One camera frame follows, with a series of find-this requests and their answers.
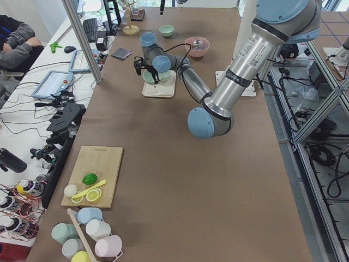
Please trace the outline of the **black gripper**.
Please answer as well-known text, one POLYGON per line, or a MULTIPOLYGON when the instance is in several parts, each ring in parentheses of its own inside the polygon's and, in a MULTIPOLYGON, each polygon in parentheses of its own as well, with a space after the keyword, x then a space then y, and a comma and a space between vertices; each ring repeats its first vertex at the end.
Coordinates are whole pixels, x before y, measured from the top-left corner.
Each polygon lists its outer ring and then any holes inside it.
POLYGON ((146 69, 151 73, 154 83, 155 84, 159 83, 158 71, 151 65, 151 63, 147 59, 140 56, 135 56, 133 61, 133 66, 138 76, 141 76, 142 74, 141 70, 146 69))

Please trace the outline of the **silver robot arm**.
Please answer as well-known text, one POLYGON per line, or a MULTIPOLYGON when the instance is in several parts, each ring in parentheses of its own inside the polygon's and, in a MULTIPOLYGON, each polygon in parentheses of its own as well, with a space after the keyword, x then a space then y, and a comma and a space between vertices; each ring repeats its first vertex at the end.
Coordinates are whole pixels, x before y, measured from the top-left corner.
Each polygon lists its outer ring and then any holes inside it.
POLYGON ((188 128, 199 139, 228 133, 234 125, 232 107, 251 84, 260 67, 278 46, 314 40, 320 31, 321 1, 257 1, 251 33, 211 91, 186 57, 165 52, 154 33, 140 37, 143 56, 136 57, 138 75, 149 71, 155 83, 159 74, 174 70, 190 95, 200 104, 188 114, 188 128))

